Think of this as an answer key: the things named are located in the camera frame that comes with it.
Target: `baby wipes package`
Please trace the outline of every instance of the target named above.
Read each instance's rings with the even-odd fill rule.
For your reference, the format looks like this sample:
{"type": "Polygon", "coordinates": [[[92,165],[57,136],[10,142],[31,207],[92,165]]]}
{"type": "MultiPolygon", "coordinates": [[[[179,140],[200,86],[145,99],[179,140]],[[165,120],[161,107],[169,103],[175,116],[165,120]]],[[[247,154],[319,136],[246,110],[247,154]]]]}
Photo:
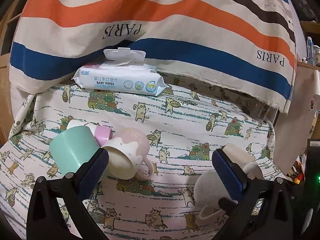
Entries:
{"type": "Polygon", "coordinates": [[[105,49],[108,61],[88,63],[73,79],[81,88],[157,96],[167,85],[155,66],[144,64],[146,53],[130,48],[105,49]]]}

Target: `striped fabric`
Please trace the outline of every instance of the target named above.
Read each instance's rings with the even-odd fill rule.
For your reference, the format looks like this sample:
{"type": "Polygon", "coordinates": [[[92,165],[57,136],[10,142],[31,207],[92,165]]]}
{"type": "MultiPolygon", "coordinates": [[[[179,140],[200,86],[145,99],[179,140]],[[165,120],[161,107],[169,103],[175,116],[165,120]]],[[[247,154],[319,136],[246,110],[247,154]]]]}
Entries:
{"type": "Polygon", "coordinates": [[[288,0],[28,0],[10,81],[42,92],[103,54],[130,47],[166,73],[250,94],[287,111],[295,37],[288,0]]]}

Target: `pink cap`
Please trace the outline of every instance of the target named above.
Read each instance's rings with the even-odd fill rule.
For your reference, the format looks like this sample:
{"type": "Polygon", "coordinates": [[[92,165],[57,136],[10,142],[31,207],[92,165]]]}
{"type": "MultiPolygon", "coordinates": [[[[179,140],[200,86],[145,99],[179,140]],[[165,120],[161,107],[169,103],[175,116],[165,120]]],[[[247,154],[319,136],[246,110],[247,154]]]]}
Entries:
{"type": "Polygon", "coordinates": [[[109,139],[112,137],[112,130],[110,127],[106,126],[97,126],[94,131],[94,137],[99,144],[99,146],[103,146],[109,139]]]}

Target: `glass jar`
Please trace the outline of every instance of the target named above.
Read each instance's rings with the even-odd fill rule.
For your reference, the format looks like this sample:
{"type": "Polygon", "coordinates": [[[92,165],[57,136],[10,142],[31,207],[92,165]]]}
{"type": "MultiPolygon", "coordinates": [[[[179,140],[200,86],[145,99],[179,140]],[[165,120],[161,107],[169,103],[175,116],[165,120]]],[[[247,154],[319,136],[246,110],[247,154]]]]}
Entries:
{"type": "Polygon", "coordinates": [[[320,47],[317,45],[313,45],[313,53],[316,66],[320,66],[320,47]]]}

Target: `green cup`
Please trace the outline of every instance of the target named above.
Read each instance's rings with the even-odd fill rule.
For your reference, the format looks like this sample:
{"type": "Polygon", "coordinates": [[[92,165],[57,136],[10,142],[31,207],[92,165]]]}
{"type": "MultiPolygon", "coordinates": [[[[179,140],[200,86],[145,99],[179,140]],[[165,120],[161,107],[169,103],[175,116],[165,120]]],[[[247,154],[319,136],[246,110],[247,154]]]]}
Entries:
{"type": "Polygon", "coordinates": [[[89,161],[99,149],[89,127],[81,125],[63,131],[49,145],[49,151],[64,176],[89,161]]]}

